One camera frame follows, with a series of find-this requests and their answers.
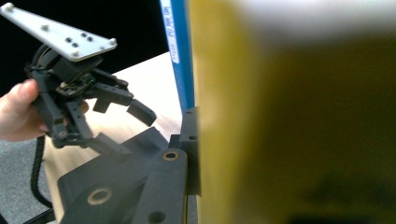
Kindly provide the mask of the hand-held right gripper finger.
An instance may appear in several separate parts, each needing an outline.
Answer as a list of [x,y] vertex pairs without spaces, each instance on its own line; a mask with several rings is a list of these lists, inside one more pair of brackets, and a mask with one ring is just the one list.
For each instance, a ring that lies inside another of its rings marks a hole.
[[184,113],[180,133],[172,134],[169,143],[169,147],[179,148],[187,154],[187,193],[189,195],[201,195],[197,112],[198,108],[194,107]]

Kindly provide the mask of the thick blue book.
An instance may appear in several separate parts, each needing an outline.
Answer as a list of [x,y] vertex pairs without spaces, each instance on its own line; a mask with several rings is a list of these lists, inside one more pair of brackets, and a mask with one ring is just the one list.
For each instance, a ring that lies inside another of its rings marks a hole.
[[195,106],[187,0],[159,0],[181,111]]

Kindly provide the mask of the yellow book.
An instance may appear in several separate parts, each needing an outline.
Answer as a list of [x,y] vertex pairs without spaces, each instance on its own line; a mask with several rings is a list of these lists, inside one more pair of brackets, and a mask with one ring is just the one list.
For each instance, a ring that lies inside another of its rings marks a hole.
[[199,224],[396,224],[396,0],[190,0]]

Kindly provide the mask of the black curtain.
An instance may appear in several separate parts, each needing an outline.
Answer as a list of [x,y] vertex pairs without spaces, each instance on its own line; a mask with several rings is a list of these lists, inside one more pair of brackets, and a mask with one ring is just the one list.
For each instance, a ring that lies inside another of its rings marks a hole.
[[[118,46],[99,67],[109,73],[168,51],[159,0],[0,0],[107,38]],[[24,66],[41,43],[0,16],[0,96],[25,80]]]

